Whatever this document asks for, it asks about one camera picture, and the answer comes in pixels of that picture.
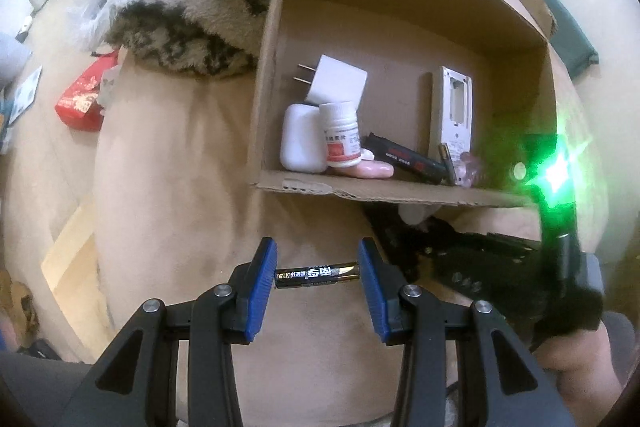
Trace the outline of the person right hand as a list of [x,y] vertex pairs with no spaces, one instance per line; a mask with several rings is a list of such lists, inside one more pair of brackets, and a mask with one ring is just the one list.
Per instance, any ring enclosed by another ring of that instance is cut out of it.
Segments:
[[603,322],[596,331],[549,338],[534,355],[543,369],[558,374],[556,387],[577,426],[599,425],[622,394]]

